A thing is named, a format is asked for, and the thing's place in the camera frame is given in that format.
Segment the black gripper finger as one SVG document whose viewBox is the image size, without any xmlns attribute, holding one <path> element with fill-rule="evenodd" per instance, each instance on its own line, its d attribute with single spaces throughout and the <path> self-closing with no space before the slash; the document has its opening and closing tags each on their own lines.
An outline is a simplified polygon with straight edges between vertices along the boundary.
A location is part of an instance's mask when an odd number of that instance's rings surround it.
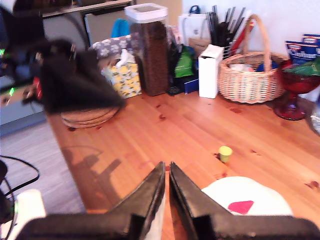
<svg viewBox="0 0 320 240">
<path fill-rule="evenodd" d="M 84 75 L 86 83 L 93 87 L 95 97 L 104 98 L 107 102 L 125 101 L 101 74 L 96 51 L 80 51 L 74 60 L 76 71 Z"/>
<path fill-rule="evenodd" d="M 165 163 L 159 162 L 143 181 L 108 213 L 114 240 L 160 240 L 166 202 Z"/>
<path fill-rule="evenodd" d="M 94 88 L 77 72 L 77 62 L 65 55 L 44 58 L 33 79 L 35 99 L 48 113 L 121 108 L 125 101 L 106 101 L 94 96 Z"/>
<path fill-rule="evenodd" d="M 176 205 L 188 240 L 231 240 L 226 231 L 216 229 L 215 215 L 226 220 L 231 214 L 215 202 L 175 163 L 169 170 L 170 198 Z"/>
</svg>

